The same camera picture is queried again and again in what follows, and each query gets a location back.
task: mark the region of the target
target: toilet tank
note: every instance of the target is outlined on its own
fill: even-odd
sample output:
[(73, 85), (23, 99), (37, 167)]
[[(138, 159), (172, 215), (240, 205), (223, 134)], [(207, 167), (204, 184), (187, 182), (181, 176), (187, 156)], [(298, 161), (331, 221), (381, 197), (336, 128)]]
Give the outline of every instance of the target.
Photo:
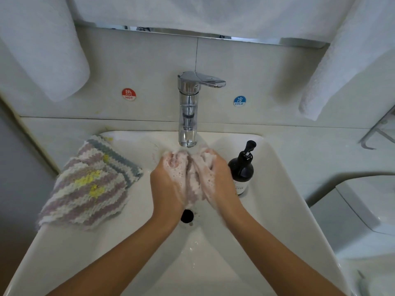
[(310, 209), (339, 259), (395, 253), (395, 176), (350, 179)]

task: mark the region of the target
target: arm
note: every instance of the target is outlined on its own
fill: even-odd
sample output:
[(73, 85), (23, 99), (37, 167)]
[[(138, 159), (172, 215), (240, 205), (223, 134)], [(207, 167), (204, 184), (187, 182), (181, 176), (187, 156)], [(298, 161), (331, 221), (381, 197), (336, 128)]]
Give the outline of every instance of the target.
[(135, 233), (58, 286), (47, 296), (120, 295), (178, 224), (184, 210), (180, 189), (163, 169), (151, 173), (152, 217)]
[(215, 191), (210, 195), (212, 205), (218, 210), (226, 226), (238, 240), (259, 272), (278, 296), (345, 296), (330, 281), (311, 268), (284, 244), (261, 226), (243, 207), (236, 193), (227, 162), (218, 154), (209, 170), (204, 164), (195, 163), (202, 189), (205, 176), (215, 179)]

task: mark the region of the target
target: faucet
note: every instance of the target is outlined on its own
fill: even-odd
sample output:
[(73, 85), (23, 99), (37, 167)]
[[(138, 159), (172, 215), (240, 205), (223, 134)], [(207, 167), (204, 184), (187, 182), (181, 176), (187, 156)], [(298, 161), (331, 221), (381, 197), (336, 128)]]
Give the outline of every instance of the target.
[(198, 131), (198, 100), (201, 85), (220, 88), (226, 85), (224, 80), (194, 71), (185, 71), (178, 75), (180, 91), (180, 122), (178, 142), (187, 148), (196, 144)]

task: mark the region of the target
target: person's left hand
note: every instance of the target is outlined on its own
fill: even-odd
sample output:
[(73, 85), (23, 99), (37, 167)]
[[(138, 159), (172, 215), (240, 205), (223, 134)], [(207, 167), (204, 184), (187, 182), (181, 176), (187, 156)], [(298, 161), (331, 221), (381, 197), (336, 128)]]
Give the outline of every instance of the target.
[(176, 226), (185, 208), (187, 154), (167, 152), (151, 172), (152, 218)]

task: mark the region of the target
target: sink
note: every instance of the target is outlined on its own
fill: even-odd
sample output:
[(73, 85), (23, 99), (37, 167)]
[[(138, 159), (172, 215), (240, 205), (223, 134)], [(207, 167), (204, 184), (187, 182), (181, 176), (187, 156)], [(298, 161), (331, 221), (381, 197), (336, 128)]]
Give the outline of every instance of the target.
[[(130, 200), (121, 214), (91, 231), (42, 226), (5, 295), (45, 295), (151, 216), (149, 174), (165, 150), (180, 149), (178, 132), (102, 135), (143, 168), (144, 176), (129, 190)], [(257, 143), (254, 177), (241, 197), (244, 207), (295, 254), (349, 294), (333, 251), (270, 144), (251, 134), (199, 132), (197, 140), (189, 152), (209, 146), (227, 161), (237, 157), (248, 140)], [(193, 221), (179, 223), (122, 295), (276, 295), (208, 202), (197, 202), (191, 210)]]

